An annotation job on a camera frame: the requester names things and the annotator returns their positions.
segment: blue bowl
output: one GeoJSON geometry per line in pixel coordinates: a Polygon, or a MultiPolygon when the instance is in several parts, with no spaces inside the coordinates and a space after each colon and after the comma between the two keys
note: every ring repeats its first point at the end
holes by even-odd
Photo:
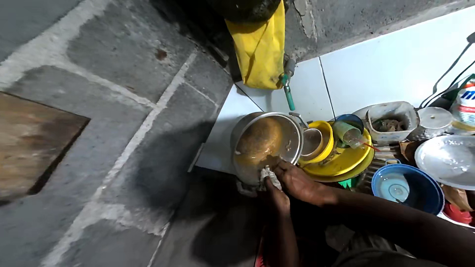
{"type": "Polygon", "coordinates": [[[444,207],[444,193],[425,172],[405,164],[389,164],[377,170],[371,181],[376,197],[437,215],[444,207]]]}

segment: plastic container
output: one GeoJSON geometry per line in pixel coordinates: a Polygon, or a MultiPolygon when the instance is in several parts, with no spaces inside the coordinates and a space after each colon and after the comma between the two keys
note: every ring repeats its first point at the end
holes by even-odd
{"type": "Polygon", "coordinates": [[[377,170],[371,189],[376,197],[434,215],[444,207],[444,193],[439,184],[425,172],[405,164],[389,164],[377,170]]]}
{"type": "Polygon", "coordinates": [[[368,129],[373,143],[386,144],[400,142],[406,139],[419,124],[414,107],[405,101],[389,102],[373,105],[366,113],[368,129]],[[373,128],[373,123],[378,120],[394,119],[402,122],[403,131],[379,132],[373,128]]]}
{"type": "Polygon", "coordinates": [[[344,144],[349,145],[353,149],[357,149],[363,145],[363,143],[367,143],[368,140],[363,137],[361,131],[352,126],[348,123],[344,123],[342,121],[336,121],[332,125],[333,130],[343,141],[344,144]]]}

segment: concrete wall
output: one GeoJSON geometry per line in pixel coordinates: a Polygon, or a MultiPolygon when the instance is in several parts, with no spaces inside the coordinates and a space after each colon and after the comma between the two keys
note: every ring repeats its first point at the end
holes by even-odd
{"type": "Polygon", "coordinates": [[[285,51],[306,60],[473,5],[475,0],[294,0],[285,18],[285,51]]]}

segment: white tile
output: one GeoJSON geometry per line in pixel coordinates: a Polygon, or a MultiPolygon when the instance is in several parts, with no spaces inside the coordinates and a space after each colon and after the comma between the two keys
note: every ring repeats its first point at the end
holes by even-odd
{"type": "MultiPolygon", "coordinates": [[[[474,31],[475,7],[470,7],[321,56],[335,115],[391,101],[419,106],[474,31]]],[[[472,45],[439,90],[474,59],[472,45]]],[[[475,67],[462,77],[473,72],[475,67]]]]}
{"type": "Polygon", "coordinates": [[[262,110],[236,85],[233,85],[196,165],[220,172],[234,173],[231,162],[231,131],[243,116],[258,111],[262,110]]]}
{"type": "MultiPolygon", "coordinates": [[[[263,111],[290,112],[283,89],[255,89],[236,83],[263,111]]],[[[319,58],[299,62],[294,76],[290,79],[290,89],[295,111],[305,121],[333,119],[332,106],[325,87],[319,58]]]]}

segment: yellow cloth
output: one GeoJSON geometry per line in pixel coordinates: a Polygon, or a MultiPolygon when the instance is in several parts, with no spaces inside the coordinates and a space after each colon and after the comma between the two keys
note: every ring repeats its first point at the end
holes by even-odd
{"type": "Polygon", "coordinates": [[[244,84],[252,88],[279,89],[284,72],[284,1],[265,23],[236,24],[226,20],[234,39],[237,62],[244,84]]]}

